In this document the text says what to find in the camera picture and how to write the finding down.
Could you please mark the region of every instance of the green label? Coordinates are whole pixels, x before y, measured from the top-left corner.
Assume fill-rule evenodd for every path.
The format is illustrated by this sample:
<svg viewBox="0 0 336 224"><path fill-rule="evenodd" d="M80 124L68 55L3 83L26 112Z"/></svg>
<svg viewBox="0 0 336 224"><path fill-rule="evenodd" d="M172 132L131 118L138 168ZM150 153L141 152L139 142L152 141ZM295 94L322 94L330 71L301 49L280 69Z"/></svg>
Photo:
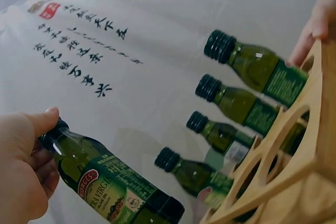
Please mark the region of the green label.
<svg viewBox="0 0 336 224"><path fill-rule="evenodd" d="M287 67L279 60L269 78L264 94L290 107L306 84L308 75L296 67Z"/></svg>
<svg viewBox="0 0 336 224"><path fill-rule="evenodd" d="M272 106L257 99L248 112L243 125L260 133L262 136L266 136L277 115L277 111Z"/></svg>
<svg viewBox="0 0 336 224"><path fill-rule="evenodd" d="M114 224L130 223L156 187L109 151L83 170L78 195Z"/></svg>
<svg viewBox="0 0 336 224"><path fill-rule="evenodd" d="M197 198L213 209L218 209L233 184L233 179L228 178L220 172L212 173L210 179L204 183L203 189L198 193Z"/></svg>

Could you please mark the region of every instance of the olive oil bottle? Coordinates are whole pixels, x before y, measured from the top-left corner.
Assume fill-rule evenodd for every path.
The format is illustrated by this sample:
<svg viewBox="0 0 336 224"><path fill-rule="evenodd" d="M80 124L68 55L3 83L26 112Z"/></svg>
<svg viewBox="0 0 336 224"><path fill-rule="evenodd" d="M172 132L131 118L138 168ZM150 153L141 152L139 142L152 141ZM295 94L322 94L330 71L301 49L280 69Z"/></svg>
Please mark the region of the olive oil bottle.
<svg viewBox="0 0 336 224"><path fill-rule="evenodd" d="M204 54L229 65L250 88L290 107L306 84L308 74L288 67L273 51L243 44L222 31L209 36Z"/></svg>
<svg viewBox="0 0 336 224"><path fill-rule="evenodd" d="M219 80L206 74L200 80L196 95L215 103L228 118L266 136L272 127L279 108L270 106L251 92L223 85ZM306 128L296 123L286 136L281 149L293 155L300 144Z"/></svg>
<svg viewBox="0 0 336 224"><path fill-rule="evenodd" d="M216 171L211 166L201 162L185 160L168 147L161 150L155 160L155 165L164 169L167 173L172 173L188 194L214 210L221 206L233 185L233 179ZM256 209L253 209L235 220L244 222L255 211Z"/></svg>
<svg viewBox="0 0 336 224"><path fill-rule="evenodd" d="M204 136L215 151L237 164L244 160L254 142L253 137L237 130L232 125L213 122L198 111L191 115L186 126Z"/></svg>
<svg viewBox="0 0 336 224"><path fill-rule="evenodd" d="M40 138L55 158L61 178L111 223L173 224L182 204L146 179L92 138L71 132L59 119Z"/></svg>

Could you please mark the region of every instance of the wooden rack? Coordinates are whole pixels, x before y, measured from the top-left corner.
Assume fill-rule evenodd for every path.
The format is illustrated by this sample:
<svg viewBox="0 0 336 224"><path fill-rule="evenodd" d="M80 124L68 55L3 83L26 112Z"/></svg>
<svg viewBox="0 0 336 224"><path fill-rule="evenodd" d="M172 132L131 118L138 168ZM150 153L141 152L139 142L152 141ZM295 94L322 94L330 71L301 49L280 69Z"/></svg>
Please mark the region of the wooden rack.
<svg viewBox="0 0 336 224"><path fill-rule="evenodd" d="M283 109L268 135L255 140L243 163L232 172L234 184L217 211L201 224L234 224L235 217L257 208L247 224L336 224L336 40L316 41L302 69L308 81L295 103ZM306 133L293 157L279 150L291 127L310 111ZM277 155L278 161L268 170ZM236 195L251 170L256 174L244 194Z"/></svg>

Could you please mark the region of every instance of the green glass bottle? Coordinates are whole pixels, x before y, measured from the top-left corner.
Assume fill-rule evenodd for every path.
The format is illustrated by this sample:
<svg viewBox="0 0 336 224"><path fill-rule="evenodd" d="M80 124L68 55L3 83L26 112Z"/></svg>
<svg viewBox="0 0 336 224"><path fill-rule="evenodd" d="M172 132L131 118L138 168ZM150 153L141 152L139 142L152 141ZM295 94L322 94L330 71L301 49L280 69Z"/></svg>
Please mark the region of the green glass bottle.
<svg viewBox="0 0 336 224"><path fill-rule="evenodd" d="M59 119L40 138L50 150L61 178L111 223L175 224L182 204L146 179L92 138L71 132Z"/></svg>
<svg viewBox="0 0 336 224"><path fill-rule="evenodd" d="M272 127L279 108L270 106L251 92L223 85L209 74L200 80L196 95L215 103L228 118L266 136ZM306 128L296 123L286 136L281 149L292 155L300 144Z"/></svg>
<svg viewBox="0 0 336 224"><path fill-rule="evenodd" d="M268 48L242 44L219 30L209 36L204 54L229 65L250 88L287 107L295 102L308 78L306 72L286 66Z"/></svg>
<svg viewBox="0 0 336 224"><path fill-rule="evenodd" d="M201 134L208 144L226 159L240 164L253 145L254 138L230 124L213 122L195 111L186 124L187 128Z"/></svg>
<svg viewBox="0 0 336 224"><path fill-rule="evenodd" d="M188 194L214 210L221 206L233 185L233 179L216 171L211 166L201 162L185 160L168 147L161 150L155 160L155 165L164 169L167 173L172 173ZM244 222L255 211L253 209L235 218L235 220Z"/></svg>

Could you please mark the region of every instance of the finger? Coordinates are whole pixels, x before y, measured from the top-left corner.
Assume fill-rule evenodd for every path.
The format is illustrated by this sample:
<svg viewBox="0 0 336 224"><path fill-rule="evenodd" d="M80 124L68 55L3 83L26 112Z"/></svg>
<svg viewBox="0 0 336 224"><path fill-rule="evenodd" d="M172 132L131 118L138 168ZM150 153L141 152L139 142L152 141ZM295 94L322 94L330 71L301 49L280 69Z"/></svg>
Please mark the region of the finger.
<svg viewBox="0 0 336 224"><path fill-rule="evenodd" d="M33 152L28 159L29 165L33 170L38 170L40 167L47 164L52 159L51 154L44 148L39 149L36 152Z"/></svg>
<svg viewBox="0 0 336 224"><path fill-rule="evenodd" d="M312 36L324 39L328 36L328 10L326 7L317 6L311 16Z"/></svg>
<svg viewBox="0 0 336 224"><path fill-rule="evenodd" d="M35 171L36 173L36 176L38 177L38 180L40 181L40 183L42 184L43 181L49 177L49 175L52 173L52 172L55 172L57 171L56 169L56 163L55 163L55 160L52 159L50 160L48 163L46 163L45 165L41 166L39 169L37 169Z"/></svg>
<svg viewBox="0 0 336 224"><path fill-rule="evenodd" d="M52 130L58 121L59 111L58 108L53 107L44 113L40 114L26 114L34 126L35 138Z"/></svg>
<svg viewBox="0 0 336 224"><path fill-rule="evenodd" d="M309 53L315 39L311 34L311 22L308 22L299 37L299 40L294 47L294 50L288 60L290 64L301 66L307 54Z"/></svg>
<svg viewBox="0 0 336 224"><path fill-rule="evenodd" d="M57 171L50 173L50 175L43 181L42 187L46 192L48 199L54 194L59 182L59 174Z"/></svg>
<svg viewBox="0 0 336 224"><path fill-rule="evenodd" d="M33 152L39 151L42 147L43 145L41 144L41 142L38 139L35 139Z"/></svg>

